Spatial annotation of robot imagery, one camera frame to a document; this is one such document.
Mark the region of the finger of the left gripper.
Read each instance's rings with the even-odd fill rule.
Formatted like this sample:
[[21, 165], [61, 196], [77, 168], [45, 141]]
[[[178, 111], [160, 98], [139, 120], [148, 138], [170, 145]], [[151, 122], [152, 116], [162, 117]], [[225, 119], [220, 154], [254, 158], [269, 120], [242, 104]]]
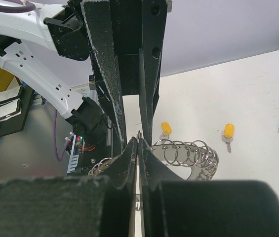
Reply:
[[119, 150], [125, 149], [126, 123], [122, 102], [118, 59], [115, 55], [109, 0], [83, 0], [80, 4], [87, 30], [91, 62], [98, 88], [104, 98], [100, 105], [117, 133]]
[[167, 17], [166, 0], [143, 0], [139, 51], [139, 108], [143, 137], [152, 144], [153, 117], [159, 99], [160, 65]]

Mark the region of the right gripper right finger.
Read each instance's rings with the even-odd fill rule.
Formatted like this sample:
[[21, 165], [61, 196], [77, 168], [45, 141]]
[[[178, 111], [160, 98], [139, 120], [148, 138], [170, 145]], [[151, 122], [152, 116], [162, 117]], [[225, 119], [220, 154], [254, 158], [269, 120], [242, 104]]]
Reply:
[[138, 144], [147, 237], [279, 237], [279, 199], [255, 180], [185, 181]]

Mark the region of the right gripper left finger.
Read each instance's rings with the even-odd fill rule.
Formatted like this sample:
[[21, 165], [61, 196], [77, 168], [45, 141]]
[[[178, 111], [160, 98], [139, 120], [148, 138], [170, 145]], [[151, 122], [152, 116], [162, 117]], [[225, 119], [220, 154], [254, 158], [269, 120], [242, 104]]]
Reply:
[[0, 182], [0, 237], [131, 237], [138, 142], [96, 176]]

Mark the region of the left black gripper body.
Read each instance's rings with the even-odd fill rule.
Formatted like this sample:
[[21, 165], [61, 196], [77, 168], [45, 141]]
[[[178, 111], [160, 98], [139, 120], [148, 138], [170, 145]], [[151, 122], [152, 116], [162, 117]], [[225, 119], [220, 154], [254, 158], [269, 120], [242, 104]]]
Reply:
[[123, 96], [139, 93], [139, 50], [142, 46], [141, 1], [111, 0], [115, 54]]

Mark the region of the metal disc keyring holder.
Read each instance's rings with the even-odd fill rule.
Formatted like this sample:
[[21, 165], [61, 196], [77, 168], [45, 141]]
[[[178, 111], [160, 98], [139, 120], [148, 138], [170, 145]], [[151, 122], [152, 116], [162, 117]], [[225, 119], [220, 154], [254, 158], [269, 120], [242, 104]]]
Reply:
[[135, 148], [140, 177], [150, 185], [161, 181], [211, 180], [219, 164], [216, 151], [202, 140], [172, 141], [163, 134], [149, 146], [139, 133]]

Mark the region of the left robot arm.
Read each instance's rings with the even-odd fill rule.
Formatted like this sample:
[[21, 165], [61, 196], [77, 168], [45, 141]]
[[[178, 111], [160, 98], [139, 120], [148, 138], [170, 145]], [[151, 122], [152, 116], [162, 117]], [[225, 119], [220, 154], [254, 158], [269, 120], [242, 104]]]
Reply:
[[[66, 5], [0, 0], [0, 68], [37, 91], [90, 144], [101, 139], [100, 111], [125, 148], [123, 96], [139, 96], [143, 136], [152, 141], [170, 0], [70, 0]], [[90, 59], [99, 105], [74, 91], [26, 46], [75, 61]]]

